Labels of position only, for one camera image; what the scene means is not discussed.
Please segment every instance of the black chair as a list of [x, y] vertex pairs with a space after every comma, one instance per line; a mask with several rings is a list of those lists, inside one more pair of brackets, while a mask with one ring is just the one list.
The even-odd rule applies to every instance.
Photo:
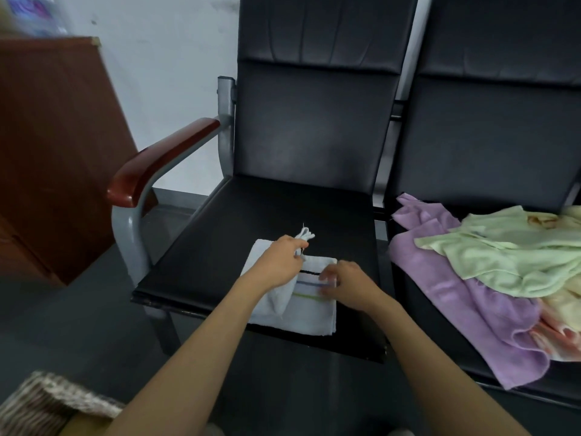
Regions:
[[[168, 312], [207, 316], [259, 238], [304, 224], [317, 236], [310, 255], [354, 260], [379, 283], [371, 193], [416, 3], [241, 0], [238, 85], [218, 80], [218, 116], [143, 150], [115, 176], [113, 230], [136, 284], [133, 301], [145, 306], [166, 353], [179, 346]], [[216, 135], [224, 180], [152, 266], [139, 232], [145, 196]], [[385, 357], [380, 331], [344, 306], [331, 337], [249, 329]]]
[[[433, 0], [386, 191], [464, 217], [512, 205], [559, 212], [581, 168], [581, 0]], [[391, 222], [390, 237], [403, 228]], [[498, 388], [489, 367], [414, 282], [399, 300], [464, 370]], [[553, 362], [517, 393], [581, 406], [581, 367]]]

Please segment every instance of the chair armrest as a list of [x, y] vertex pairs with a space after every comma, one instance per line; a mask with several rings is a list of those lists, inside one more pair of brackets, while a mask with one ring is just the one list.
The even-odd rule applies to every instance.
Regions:
[[229, 122], [221, 124], [216, 118], [200, 118], [141, 150], [113, 176], [107, 189], [109, 202], [114, 206], [125, 208], [137, 207], [149, 181], [159, 178], [161, 174], [216, 136], [222, 130], [221, 127], [229, 124]]

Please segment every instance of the brown wooden cabinet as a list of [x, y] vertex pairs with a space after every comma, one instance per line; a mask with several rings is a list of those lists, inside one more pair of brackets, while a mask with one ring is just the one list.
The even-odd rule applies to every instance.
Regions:
[[95, 38], [0, 38], [0, 273], [68, 284], [113, 244], [137, 153]]

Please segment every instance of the light green towel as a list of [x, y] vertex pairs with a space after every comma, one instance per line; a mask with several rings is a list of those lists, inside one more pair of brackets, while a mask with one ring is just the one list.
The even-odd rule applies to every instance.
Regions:
[[581, 273], [581, 230], [530, 225], [522, 206], [486, 216], [470, 214], [449, 234], [417, 238], [418, 248], [446, 256], [462, 278], [498, 292], [542, 297]]

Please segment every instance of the hand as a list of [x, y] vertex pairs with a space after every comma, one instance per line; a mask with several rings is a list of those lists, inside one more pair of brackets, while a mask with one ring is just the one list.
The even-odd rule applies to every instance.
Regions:
[[264, 295], [271, 289], [288, 283], [303, 266], [300, 256], [294, 255], [299, 248], [307, 248], [309, 242], [283, 235], [264, 251], [256, 263], [243, 275]]
[[387, 296], [355, 262], [340, 260], [327, 266], [319, 280], [336, 281], [337, 287], [324, 286], [321, 295], [337, 300], [348, 308], [369, 313], [376, 301]]

